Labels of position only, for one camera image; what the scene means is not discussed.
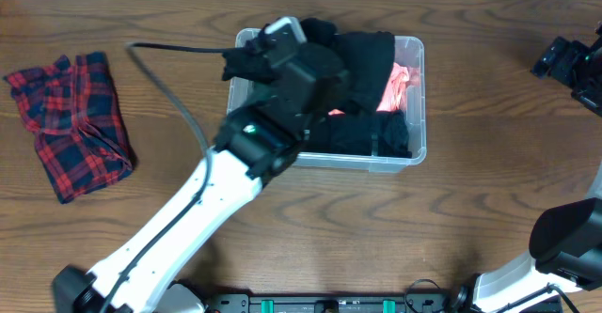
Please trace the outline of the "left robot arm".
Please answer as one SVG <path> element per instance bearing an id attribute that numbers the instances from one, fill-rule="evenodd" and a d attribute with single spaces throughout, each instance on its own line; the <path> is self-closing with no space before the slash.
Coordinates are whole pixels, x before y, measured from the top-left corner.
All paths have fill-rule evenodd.
<path id="1" fill-rule="evenodd" d="M 349 86 L 330 49 L 278 45 L 260 57 L 276 74 L 223 120 L 210 144 L 189 110 L 136 53 L 135 64 L 179 109 L 203 152 L 182 188 L 126 244 L 85 272 L 65 267 L 51 289 L 58 312 L 152 312 L 171 281 L 219 227 L 290 167 L 310 127 Z"/>

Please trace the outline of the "large black garment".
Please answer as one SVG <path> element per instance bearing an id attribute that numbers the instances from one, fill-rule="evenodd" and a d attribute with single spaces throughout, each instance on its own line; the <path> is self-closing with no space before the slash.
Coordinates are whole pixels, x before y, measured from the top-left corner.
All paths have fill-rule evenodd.
<path id="1" fill-rule="evenodd" d="M 291 113 L 373 113 L 395 58 L 389 32 L 349 32 L 316 18 L 282 17 L 227 50 L 222 79 L 264 86 Z"/>

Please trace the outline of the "pink garment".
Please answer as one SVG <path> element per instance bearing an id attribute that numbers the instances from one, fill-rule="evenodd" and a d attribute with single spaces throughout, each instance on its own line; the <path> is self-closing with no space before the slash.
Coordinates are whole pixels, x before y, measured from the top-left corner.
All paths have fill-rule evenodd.
<path id="1" fill-rule="evenodd" d="M 394 61 L 355 66 L 351 70 L 348 99 L 328 114 L 364 116 L 405 111 L 408 89 L 420 83 L 419 68 L 401 66 Z"/>

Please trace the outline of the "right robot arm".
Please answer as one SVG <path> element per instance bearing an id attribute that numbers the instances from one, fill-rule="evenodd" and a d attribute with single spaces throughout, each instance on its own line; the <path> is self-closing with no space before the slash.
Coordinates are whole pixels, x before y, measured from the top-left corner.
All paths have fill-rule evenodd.
<path id="1" fill-rule="evenodd" d="M 570 89 L 571 97 L 601 115 L 601 40 L 586 45 L 555 38 L 531 69 Z M 586 198 L 544 211 L 529 250 L 459 289 L 448 312 L 561 312 L 570 293 L 601 287 L 601 175 Z"/>

